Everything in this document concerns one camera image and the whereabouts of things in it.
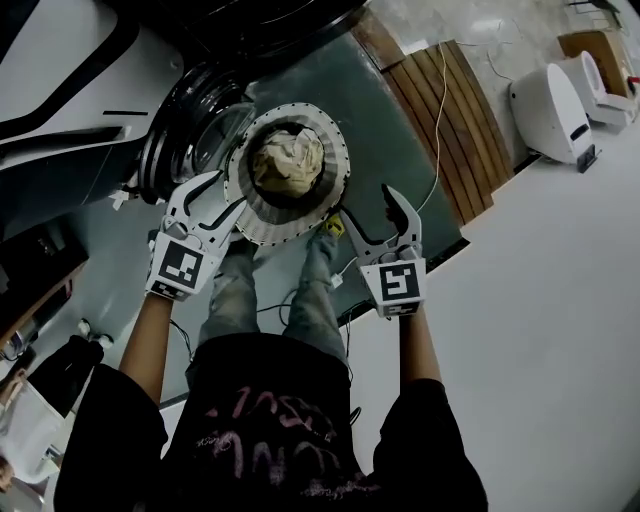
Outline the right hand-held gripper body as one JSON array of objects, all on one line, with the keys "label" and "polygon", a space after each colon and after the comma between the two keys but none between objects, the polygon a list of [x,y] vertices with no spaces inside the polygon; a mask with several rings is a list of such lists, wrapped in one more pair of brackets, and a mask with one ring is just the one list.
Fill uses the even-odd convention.
[{"label": "right hand-held gripper body", "polygon": [[387,250],[359,270],[380,317],[414,315],[422,306],[425,260],[414,246]]}]

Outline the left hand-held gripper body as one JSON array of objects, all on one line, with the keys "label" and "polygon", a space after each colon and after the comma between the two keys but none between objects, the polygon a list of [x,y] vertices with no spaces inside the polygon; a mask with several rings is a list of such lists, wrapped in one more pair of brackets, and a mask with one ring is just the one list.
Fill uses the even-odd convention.
[{"label": "left hand-held gripper body", "polygon": [[164,215],[155,238],[150,241],[151,263],[145,293],[169,300],[186,300],[198,294],[219,269],[229,246],[229,235],[221,248],[213,248],[197,234],[197,223],[187,225]]}]

